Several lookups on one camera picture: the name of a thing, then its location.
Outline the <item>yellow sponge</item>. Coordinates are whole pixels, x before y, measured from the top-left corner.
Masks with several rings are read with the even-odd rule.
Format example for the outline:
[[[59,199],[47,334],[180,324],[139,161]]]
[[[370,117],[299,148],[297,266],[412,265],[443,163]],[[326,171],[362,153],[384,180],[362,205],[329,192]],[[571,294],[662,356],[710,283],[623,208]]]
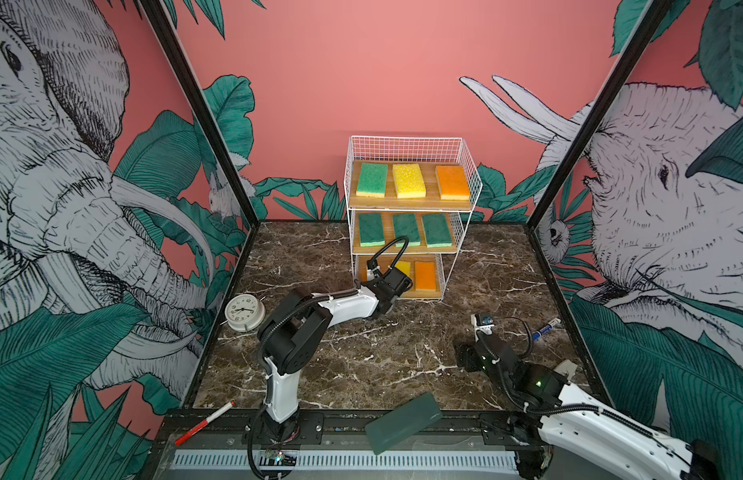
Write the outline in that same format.
[[[427,187],[417,163],[393,164],[395,194],[399,199],[417,199],[427,196]]]
[[[397,264],[395,264],[395,268],[405,274],[405,276],[411,276],[411,263],[409,263],[409,261],[399,260]]]

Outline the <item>orange sponge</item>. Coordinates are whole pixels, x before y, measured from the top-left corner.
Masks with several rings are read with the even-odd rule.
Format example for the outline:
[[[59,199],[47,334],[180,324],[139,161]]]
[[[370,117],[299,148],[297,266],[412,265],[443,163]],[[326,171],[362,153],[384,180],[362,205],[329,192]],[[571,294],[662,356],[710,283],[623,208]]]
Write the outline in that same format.
[[[459,165],[439,165],[435,168],[439,198],[443,201],[469,201],[471,188],[465,171]]]
[[[361,282],[366,282],[368,280],[368,270],[365,262],[362,262],[359,265],[359,280]]]
[[[439,276],[435,262],[415,262],[415,290],[417,292],[437,292]]]

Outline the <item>dark green sponge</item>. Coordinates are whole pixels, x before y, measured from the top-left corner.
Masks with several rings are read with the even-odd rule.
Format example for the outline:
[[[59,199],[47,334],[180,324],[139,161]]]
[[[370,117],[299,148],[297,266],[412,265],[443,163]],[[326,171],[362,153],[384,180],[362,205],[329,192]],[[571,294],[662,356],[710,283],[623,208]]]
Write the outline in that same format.
[[[417,216],[413,213],[393,214],[393,233],[395,233],[395,238],[407,237],[409,247],[421,245],[419,224],[417,224]]]
[[[423,231],[427,248],[450,248],[453,246],[453,235],[449,230],[449,220],[443,213],[423,214]]]
[[[361,213],[358,216],[360,245],[377,247],[385,245],[385,229],[381,213]]]

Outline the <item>bright green sponge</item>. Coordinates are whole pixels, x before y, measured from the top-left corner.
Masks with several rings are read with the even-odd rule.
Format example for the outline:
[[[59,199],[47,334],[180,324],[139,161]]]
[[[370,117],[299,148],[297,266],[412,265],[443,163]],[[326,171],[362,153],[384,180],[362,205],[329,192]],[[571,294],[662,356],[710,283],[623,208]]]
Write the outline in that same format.
[[[387,168],[385,163],[364,162],[361,165],[356,195],[363,198],[384,198],[387,191]]]

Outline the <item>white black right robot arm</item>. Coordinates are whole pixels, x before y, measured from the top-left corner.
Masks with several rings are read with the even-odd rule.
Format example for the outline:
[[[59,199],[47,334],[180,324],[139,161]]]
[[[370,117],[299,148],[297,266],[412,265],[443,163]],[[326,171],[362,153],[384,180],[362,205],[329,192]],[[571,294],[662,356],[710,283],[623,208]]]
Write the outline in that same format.
[[[485,373],[513,405],[495,429],[533,447],[515,460],[521,477],[541,478],[555,448],[563,448],[621,479],[719,478],[713,446],[684,442],[607,406],[573,383],[577,365],[569,360],[555,368],[531,362],[533,331],[525,332],[527,349],[517,353],[493,331],[493,317],[469,320],[473,339],[455,344],[457,365]]]

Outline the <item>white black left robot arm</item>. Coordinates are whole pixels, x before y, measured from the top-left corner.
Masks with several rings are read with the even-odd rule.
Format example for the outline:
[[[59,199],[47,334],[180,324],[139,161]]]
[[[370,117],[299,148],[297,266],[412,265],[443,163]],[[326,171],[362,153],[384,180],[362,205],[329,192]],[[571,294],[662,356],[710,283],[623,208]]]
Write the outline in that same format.
[[[348,321],[385,315],[413,279],[397,266],[386,272],[370,263],[371,278],[356,287],[332,293],[293,289],[258,331],[258,360],[265,369],[265,412],[271,422],[287,423],[299,410],[299,382],[328,329]]]

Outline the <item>blue marker pen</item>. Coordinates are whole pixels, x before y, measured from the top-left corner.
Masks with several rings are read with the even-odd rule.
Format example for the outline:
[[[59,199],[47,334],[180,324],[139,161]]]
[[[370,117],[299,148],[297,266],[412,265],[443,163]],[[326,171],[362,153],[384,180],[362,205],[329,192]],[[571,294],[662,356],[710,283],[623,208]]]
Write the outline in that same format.
[[[553,318],[553,320],[547,322],[547,324],[545,324],[543,327],[533,332],[533,341],[537,341],[539,340],[539,338],[542,338],[543,336],[551,333],[559,325],[561,325],[561,319]]]

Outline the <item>large dark green foam block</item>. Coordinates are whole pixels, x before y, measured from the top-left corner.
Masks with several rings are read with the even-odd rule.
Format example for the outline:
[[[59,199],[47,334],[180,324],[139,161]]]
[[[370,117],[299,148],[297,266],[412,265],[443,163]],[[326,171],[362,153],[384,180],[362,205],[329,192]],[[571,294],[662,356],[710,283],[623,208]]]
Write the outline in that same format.
[[[365,432],[375,455],[381,455],[411,436],[433,426],[443,418],[435,397],[425,393],[365,426]]]

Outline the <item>white alarm clock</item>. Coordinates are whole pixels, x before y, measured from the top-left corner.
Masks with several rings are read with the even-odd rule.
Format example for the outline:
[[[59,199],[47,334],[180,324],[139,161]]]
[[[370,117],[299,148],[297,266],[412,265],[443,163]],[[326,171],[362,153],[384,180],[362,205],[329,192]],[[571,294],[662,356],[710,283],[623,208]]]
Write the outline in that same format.
[[[266,317],[263,302],[255,295],[244,293],[233,297],[225,307],[229,328],[243,333],[257,330]]]

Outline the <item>red white marker pen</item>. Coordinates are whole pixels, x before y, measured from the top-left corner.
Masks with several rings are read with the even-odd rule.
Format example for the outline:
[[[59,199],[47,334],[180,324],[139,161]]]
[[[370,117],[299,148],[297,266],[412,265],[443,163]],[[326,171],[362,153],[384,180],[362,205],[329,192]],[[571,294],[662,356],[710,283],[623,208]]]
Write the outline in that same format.
[[[231,400],[225,405],[223,405],[221,408],[214,411],[212,414],[210,414],[208,417],[206,417],[204,420],[202,420],[200,423],[195,425],[192,429],[184,433],[180,438],[178,438],[175,441],[175,446],[181,446],[184,443],[186,443],[188,440],[190,440],[193,436],[204,430],[206,427],[208,427],[211,423],[213,423],[215,420],[226,414],[228,411],[233,409],[236,406],[235,400]]]

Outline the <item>white ribbed front rail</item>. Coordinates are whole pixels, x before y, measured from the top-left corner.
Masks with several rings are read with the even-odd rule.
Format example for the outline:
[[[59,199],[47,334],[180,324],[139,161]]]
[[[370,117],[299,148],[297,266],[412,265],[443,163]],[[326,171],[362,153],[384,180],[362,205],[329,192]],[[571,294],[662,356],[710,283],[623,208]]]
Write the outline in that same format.
[[[261,471],[465,471],[515,473],[515,454],[507,451],[371,451],[290,450],[255,452]],[[170,464],[171,470],[248,470],[245,450],[180,450]]]

